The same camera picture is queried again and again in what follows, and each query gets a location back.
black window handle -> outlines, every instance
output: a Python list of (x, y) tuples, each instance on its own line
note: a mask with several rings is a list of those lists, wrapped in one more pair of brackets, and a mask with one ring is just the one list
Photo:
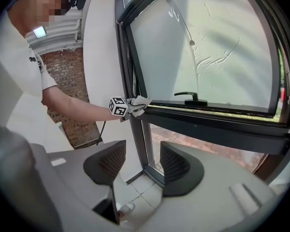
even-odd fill
[(179, 92), (174, 94), (177, 95), (192, 95), (192, 100), (185, 100), (185, 105), (199, 105), (199, 106), (207, 106), (207, 101), (199, 100), (198, 93), (195, 92)]

floor tile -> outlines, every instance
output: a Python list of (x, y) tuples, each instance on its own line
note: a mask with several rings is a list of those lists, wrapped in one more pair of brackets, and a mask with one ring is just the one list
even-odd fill
[(131, 227), (137, 229), (150, 218), (150, 216), (155, 212), (155, 209), (141, 196), (133, 200), (131, 203), (135, 204), (135, 209), (125, 219)]
[(146, 175), (141, 175), (135, 181), (131, 183), (134, 188), (138, 191), (139, 194), (142, 194), (146, 190), (148, 190), (154, 182), (149, 179)]
[(150, 189), (142, 194), (142, 197), (154, 208), (160, 204), (162, 199), (162, 189), (154, 184)]
[(114, 181), (114, 195), (116, 202), (120, 203), (120, 205), (127, 204), (140, 196), (131, 184), (127, 185), (123, 181), (120, 175)]

white t-shirt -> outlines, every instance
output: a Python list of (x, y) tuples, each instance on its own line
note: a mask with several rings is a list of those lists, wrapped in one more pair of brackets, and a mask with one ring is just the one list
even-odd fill
[(0, 17), (0, 126), (23, 135), (46, 151), (72, 150), (67, 138), (47, 114), (42, 90), (57, 85), (41, 57), (12, 25)]

man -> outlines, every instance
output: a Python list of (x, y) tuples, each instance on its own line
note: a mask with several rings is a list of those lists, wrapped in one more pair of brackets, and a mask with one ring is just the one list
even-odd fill
[[(17, 0), (0, 18), (0, 126), (41, 144), (47, 153), (73, 148), (51, 118), (47, 107), (79, 121), (119, 119), (108, 108), (64, 94), (47, 73), (25, 35), (45, 25), (52, 16), (65, 14), (71, 0)], [(134, 206), (119, 209), (120, 217)]]

